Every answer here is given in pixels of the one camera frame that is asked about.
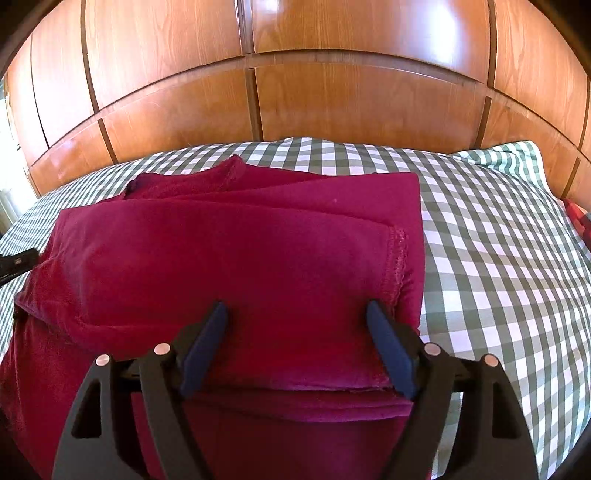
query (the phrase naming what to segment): wooden headboard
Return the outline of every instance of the wooden headboard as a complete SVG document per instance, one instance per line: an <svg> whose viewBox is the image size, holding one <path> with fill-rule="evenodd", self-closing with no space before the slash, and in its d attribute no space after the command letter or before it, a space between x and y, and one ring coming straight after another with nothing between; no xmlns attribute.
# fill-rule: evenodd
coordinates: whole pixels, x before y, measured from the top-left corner
<svg viewBox="0 0 591 480"><path fill-rule="evenodd" d="M42 194L212 142L530 139L554 194L591 209L589 79L528 0L63 0L6 81Z"/></svg>

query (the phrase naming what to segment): gingham bedspread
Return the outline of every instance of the gingham bedspread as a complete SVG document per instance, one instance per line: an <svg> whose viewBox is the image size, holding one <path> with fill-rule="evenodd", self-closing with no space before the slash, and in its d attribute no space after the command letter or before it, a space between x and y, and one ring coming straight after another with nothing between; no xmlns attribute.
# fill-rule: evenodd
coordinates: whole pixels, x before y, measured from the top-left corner
<svg viewBox="0 0 591 480"><path fill-rule="evenodd" d="M419 175L426 242L423 339L456 356L499 357L546 479L589 421L591 253L550 194L531 142L453 156L312 138L161 153L104 168L44 196L0 240L0 252L43 249L60 210L118 194L141 172L188 174L232 154L253 165L327 175ZM12 335L12 298L24 280L0 289L0 358ZM459 408L457 396L434 476L447 464Z"/></svg>

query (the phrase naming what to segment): silver screw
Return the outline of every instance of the silver screw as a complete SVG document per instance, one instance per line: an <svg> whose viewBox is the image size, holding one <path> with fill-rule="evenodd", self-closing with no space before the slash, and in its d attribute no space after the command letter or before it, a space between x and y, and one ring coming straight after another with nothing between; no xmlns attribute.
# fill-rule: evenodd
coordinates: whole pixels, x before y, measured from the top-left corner
<svg viewBox="0 0 591 480"><path fill-rule="evenodd" d="M436 343L426 343L425 353L431 356L437 356L441 353L441 347Z"/></svg>
<svg viewBox="0 0 591 480"><path fill-rule="evenodd" d="M111 361L111 358L109 355L107 355L106 353L104 353L103 355L99 355L98 357L96 357L96 364L99 367L104 367L106 364L108 364Z"/></svg>
<svg viewBox="0 0 591 480"><path fill-rule="evenodd" d="M154 347L156 355L166 355L170 351L170 345L167 343L159 343Z"/></svg>
<svg viewBox="0 0 591 480"><path fill-rule="evenodd" d="M484 363L486 363L489 367L496 367L499 364L499 359L491 353L487 353L484 356Z"/></svg>

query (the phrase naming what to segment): folded garment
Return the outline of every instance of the folded garment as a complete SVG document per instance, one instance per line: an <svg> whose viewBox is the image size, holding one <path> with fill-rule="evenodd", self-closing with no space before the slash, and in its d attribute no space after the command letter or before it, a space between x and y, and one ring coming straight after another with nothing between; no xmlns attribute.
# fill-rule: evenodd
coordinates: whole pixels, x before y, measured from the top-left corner
<svg viewBox="0 0 591 480"><path fill-rule="evenodd" d="M216 477L376 478L411 405L364 308L378 299L418 328L423 248L414 174L323 177L232 157L64 210L15 299L29 318L0 368L15 440L49 478L92 358L141 356L223 300L228 332L185 402ZM135 412L161 477L141 402Z"/></svg>

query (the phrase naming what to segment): checkered bedsheet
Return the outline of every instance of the checkered bedsheet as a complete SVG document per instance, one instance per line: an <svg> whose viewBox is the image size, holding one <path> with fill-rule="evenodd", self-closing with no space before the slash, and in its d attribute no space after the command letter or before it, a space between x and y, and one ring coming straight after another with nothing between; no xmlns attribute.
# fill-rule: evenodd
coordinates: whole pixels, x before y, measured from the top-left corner
<svg viewBox="0 0 591 480"><path fill-rule="evenodd" d="M104 168L44 196L0 240L0 252L44 248L60 210L111 197L141 172L188 174L232 154L253 165L327 175L419 175L424 340L457 356L499 357L521 400L546 479L590 416L591 253L550 194L531 142L439 155L290 138L161 153ZM24 280L23 275L0 289L0 358L12 335L12 298ZM447 464L459 408L457 396L434 476Z"/></svg>

